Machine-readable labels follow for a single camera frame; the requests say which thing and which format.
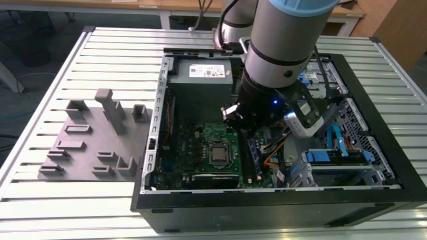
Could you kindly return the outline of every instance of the blue drive bracket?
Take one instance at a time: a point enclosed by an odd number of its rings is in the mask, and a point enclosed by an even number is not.
[[[333,124],[327,128],[327,133],[326,133],[327,148],[329,149],[334,148],[333,131],[335,132],[337,139],[338,139],[338,148],[342,151],[342,155],[345,157],[347,157],[349,156],[349,152],[346,150],[346,143],[345,143],[345,138],[343,138],[343,135],[342,135],[342,130],[341,130],[339,126],[337,126],[335,124]]]
[[[311,82],[307,79],[306,74],[303,72],[299,74],[298,80],[305,84],[306,87],[311,84]]]
[[[373,161],[373,154],[369,151],[363,151],[363,156],[365,156],[367,164],[370,164]]]
[[[330,163],[330,155],[327,151],[310,151],[306,152],[307,162]]]

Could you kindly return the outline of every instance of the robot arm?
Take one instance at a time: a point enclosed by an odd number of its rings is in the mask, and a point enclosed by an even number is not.
[[[249,135],[283,118],[301,138],[321,128],[325,101],[313,98],[298,79],[338,2],[258,2],[238,101],[222,108],[223,121]]]

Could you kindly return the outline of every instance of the metal table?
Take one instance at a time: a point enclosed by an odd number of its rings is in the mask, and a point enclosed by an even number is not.
[[[355,227],[158,234],[130,211],[134,182],[38,180],[70,99],[94,101],[114,89],[123,107],[154,106],[163,48],[211,48],[209,31],[98,27],[84,32],[0,170],[0,239],[426,239],[427,205]],[[414,167],[427,181],[427,99],[382,44],[322,37],[322,52],[343,54]]]

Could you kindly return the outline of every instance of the floor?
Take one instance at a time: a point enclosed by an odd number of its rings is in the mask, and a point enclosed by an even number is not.
[[[160,18],[155,15],[123,15],[123,14],[87,14],[76,13],[75,21],[68,22],[66,15],[60,12],[51,12],[50,17],[56,29],[56,35],[46,38],[46,44],[51,52],[51,62],[40,67],[26,67],[20,60],[0,43],[0,61],[10,68],[14,74],[20,77],[31,73],[42,73],[26,76],[19,79],[28,89],[24,95],[14,93],[8,86],[0,81],[0,134],[19,136],[31,119],[32,112],[46,94],[63,62],[75,45],[84,26],[115,27],[115,28],[152,28],[160,29]],[[173,17],[171,28],[186,30],[195,24],[195,17]],[[218,18],[207,17],[199,30],[211,30],[218,23]],[[12,24],[7,13],[0,12],[0,30]],[[409,72],[422,90],[427,93],[427,56],[425,56],[414,70]],[[11,150],[2,146],[15,143],[15,139],[0,138],[0,165],[3,164]]]

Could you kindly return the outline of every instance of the cable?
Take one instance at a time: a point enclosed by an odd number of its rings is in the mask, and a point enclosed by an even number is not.
[[[32,75],[52,75],[54,77],[56,77],[56,74],[55,73],[51,73],[51,72],[34,72],[34,73],[28,73],[23,76],[19,76],[16,79],[22,79],[22,78],[26,78],[28,76],[32,76]]]
[[[226,19],[226,15],[230,12],[230,10],[233,9],[233,7],[237,5],[237,3],[239,2],[239,0],[234,0],[233,3],[229,5],[229,7],[225,9],[225,11],[222,12],[221,18],[219,18],[219,24],[218,24],[218,43],[221,45],[221,47],[225,46],[225,39],[223,39],[223,22]]]
[[[15,146],[15,143],[14,143],[14,144],[10,144],[10,145],[0,146],[0,150],[4,149],[4,148],[14,147],[14,146]]]
[[[207,1],[207,0],[203,0],[203,4],[202,4],[202,3],[201,3],[201,0],[199,0],[201,14],[199,14],[199,18],[198,18],[198,21],[195,22],[194,27],[190,27],[190,28],[189,28],[190,31],[197,30],[197,28],[199,27],[199,25],[201,25],[201,23],[202,23],[202,19],[203,19],[205,15],[206,15],[210,7],[211,7],[211,4],[213,4],[213,2],[214,2],[214,0],[210,0],[210,2],[209,2],[209,4],[207,4],[207,7],[206,7],[206,1]]]
[[[3,153],[3,152],[6,152],[6,151],[8,151],[8,150],[11,150],[14,147],[8,147],[8,148],[6,148],[6,149],[2,149],[0,150],[0,153]]]
[[[0,116],[0,119],[15,119],[15,118],[19,118],[19,117],[23,117],[28,114],[32,114],[35,112],[35,110],[30,111],[30,112],[26,112],[26,113],[22,113],[22,114],[18,114],[18,115],[11,115],[11,116]]]
[[[26,77],[28,77],[28,76],[34,76],[34,75],[52,75],[54,77],[56,77],[56,74],[55,74],[55,73],[51,73],[51,72],[34,72],[34,73],[28,73],[28,74],[26,74],[26,75],[23,75],[23,76],[18,76],[18,77],[16,77],[16,75],[15,75],[15,78],[16,78],[16,90],[18,90],[18,94],[19,94],[20,96],[24,96],[24,95],[27,94],[28,89],[27,89],[27,87],[24,87],[24,89],[20,91],[20,82],[19,82],[19,79],[26,78]]]
[[[325,80],[325,91],[326,91],[325,98],[329,100],[331,98],[331,96],[330,96],[330,80],[329,80],[329,75],[327,75],[326,69],[325,69],[323,64],[322,64],[322,60],[321,60],[321,57],[319,57],[319,50],[318,50],[318,46],[317,45],[314,45],[314,55],[315,55],[315,60],[317,60],[317,62],[319,64],[319,69],[321,69],[321,73],[322,73],[323,80]]]
[[[278,164],[275,163],[270,163],[269,160],[273,158],[273,156],[275,155],[275,153],[279,151],[279,149],[282,148],[282,146],[286,144],[289,138],[285,139],[285,141],[281,143],[281,145],[277,147],[277,149],[273,151],[273,153],[270,154],[270,156],[266,158],[265,161],[265,166],[274,166],[274,167],[279,167]]]

